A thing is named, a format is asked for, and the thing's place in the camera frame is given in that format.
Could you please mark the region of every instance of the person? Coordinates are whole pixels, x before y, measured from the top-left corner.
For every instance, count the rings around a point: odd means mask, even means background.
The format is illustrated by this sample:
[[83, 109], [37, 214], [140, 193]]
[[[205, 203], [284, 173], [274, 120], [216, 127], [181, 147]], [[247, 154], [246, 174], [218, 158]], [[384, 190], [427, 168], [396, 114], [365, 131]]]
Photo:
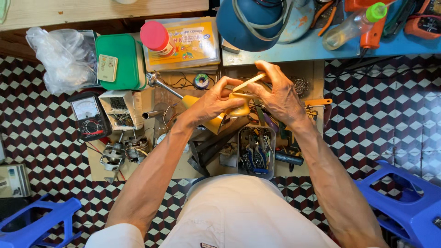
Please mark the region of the person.
[[[272, 92], [251, 83], [265, 107], [293, 132], [308, 164], [320, 206], [340, 245], [345, 248], [386, 248], [380, 226], [346, 169], [307, 117], [293, 83], [277, 65], [256, 61], [267, 74]], [[91, 235], [87, 248], [144, 247], [179, 158], [194, 128], [243, 99], [228, 99], [224, 87], [242, 81], [222, 77], [183, 112], [165, 139], [134, 171], [113, 205], [105, 228]], [[248, 175], [222, 175], [193, 185], [175, 227], [161, 247], [337, 248], [324, 232], [291, 207], [271, 182]]]

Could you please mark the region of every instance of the plastic bag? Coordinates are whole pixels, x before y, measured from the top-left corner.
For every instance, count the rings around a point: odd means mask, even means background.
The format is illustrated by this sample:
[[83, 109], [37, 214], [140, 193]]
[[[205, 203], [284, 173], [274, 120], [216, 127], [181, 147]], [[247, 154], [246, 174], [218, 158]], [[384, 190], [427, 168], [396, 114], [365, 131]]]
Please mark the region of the plastic bag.
[[47, 32], [31, 27], [26, 40], [45, 66], [47, 90], [54, 93], [74, 91], [97, 81], [97, 56], [94, 41], [74, 29]]

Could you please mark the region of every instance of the checkered tile floor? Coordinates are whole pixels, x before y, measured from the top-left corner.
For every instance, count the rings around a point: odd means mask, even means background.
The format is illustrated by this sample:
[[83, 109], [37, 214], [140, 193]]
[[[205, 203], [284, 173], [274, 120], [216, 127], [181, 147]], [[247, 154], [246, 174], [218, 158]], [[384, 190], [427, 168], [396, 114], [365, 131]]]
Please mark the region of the checkered tile floor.
[[[441, 71], [412, 70], [394, 79], [380, 79], [406, 68], [440, 64], [432, 55], [403, 56], [377, 64], [370, 75], [326, 79], [325, 93], [333, 98], [325, 141], [354, 179], [376, 169], [375, 159], [386, 159], [432, 183], [441, 185]], [[327, 61], [326, 74], [341, 65]], [[72, 92], [51, 95], [45, 90], [41, 64], [0, 56], [0, 131], [7, 163], [25, 163], [32, 199], [49, 193], [49, 200], [78, 198], [74, 232], [81, 237], [68, 247], [83, 247], [93, 232], [103, 228], [123, 183], [94, 182], [88, 153], [77, 140], [75, 117], [66, 99]], [[346, 92], [343, 89], [353, 87]], [[172, 180], [147, 234], [146, 247], [157, 247], [176, 224], [194, 179]], [[309, 177], [275, 177], [286, 201], [325, 232], [329, 229]], [[387, 178], [373, 186], [389, 196], [399, 190]], [[47, 242], [60, 242], [55, 226]]]

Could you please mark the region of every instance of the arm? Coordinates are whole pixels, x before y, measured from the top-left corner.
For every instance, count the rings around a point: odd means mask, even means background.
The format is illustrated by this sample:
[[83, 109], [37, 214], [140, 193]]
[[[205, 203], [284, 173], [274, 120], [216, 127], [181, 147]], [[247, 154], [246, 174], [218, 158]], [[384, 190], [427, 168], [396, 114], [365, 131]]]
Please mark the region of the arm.
[[161, 205], [178, 161], [194, 128], [218, 116], [226, 109], [243, 104], [230, 99], [227, 84], [242, 81], [223, 77], [204, 96], [182, 113], [165, 139], [147, 156], [127, 180], [110, 210], [105, 227], [120, 223], [133, 224], [145, 234]]
[[268, 78], [264, 80], [273, 83], [273, 91], [256, 83], [247, 87], [293, 130], [308, 164], [315, 194], [340, 244], [351, 248], [388, 247], [366, 199], [306, 116], [293, 83], [276, 65], [260, 60], [256, 66], [266, 72]]

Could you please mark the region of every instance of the blue plastic stool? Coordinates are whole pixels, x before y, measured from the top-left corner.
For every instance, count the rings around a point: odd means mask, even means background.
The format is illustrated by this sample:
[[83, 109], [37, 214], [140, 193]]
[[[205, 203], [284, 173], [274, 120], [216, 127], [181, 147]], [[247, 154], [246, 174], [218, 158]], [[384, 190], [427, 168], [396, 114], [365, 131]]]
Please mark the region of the blue plastic stool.
[[[432, 223], [435, 218], [441, 217], [441, 188], [403, 169], [396, 168], [385, 160], [376, 162], [382, 168], [362, 181], [355, 181], [355, 184], [371, 206], [393, 219], [393, 221], [385, 221], [378, 218], [380, 225], [416, 247], [441, 247], [439, 239], [441, 229]], [[410, 189], [403, 190], [403, 197], [400, 200], [392, 199], [370, 188], [371, 183], [389, 173], [396, 174], [410, 182], [403, 185]], [[417, 189], [424, 191], [422, 197], [417, 193]]]
[[[26, 206], [12, 216], [4, 219], [0, 223], [0, 247], [1, 248], [28, 248], [32, 245], [46, 245], [56, 248], [62, 248], [68, 245], [72, 240], [78, 238], [81, 232], [72, 235], [72, 216], [81, 208], [81, 202], [78, 199], [71, 198], [64, 203], [53, 203], [42, 201], [48, 194], [42, 196], [34, 203]], [[33, 207], [43, 207], [52, 209], [45, 216], [37, 221], [30, 222], [30, 209]], [[26, 226], [18, 231], [5, 233], [1, 229], [16, 217], [24, 215]], [[49, 236], [47, 232], [53, 226], [64, 222], [64, 240], [60, 244], [45, 243], [43, 240]]]

